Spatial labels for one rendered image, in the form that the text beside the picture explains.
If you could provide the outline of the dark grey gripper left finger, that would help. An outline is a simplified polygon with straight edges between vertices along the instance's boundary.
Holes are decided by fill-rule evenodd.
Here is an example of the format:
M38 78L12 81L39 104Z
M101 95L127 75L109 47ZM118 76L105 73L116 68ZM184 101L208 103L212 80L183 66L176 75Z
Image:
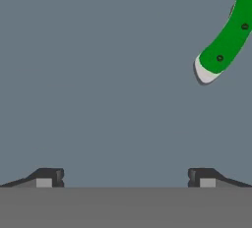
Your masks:
M63 178L63 168L38 168L28 177L0 185L0 188L63 188Z

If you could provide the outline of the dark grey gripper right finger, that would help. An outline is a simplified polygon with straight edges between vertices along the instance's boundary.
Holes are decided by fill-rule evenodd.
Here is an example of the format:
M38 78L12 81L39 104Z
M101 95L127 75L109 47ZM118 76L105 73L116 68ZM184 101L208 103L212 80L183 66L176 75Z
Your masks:
M252 188L252 185L224 177L214 168L189 168L189 188Z

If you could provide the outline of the green-handled knife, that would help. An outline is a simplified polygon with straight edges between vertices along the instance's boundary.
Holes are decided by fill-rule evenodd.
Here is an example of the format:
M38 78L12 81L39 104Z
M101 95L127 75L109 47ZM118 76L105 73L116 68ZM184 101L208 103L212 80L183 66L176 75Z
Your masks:
M199 83L208 85L216 80L230 66L251 32L252 0L235 0L218 36L194 61Z

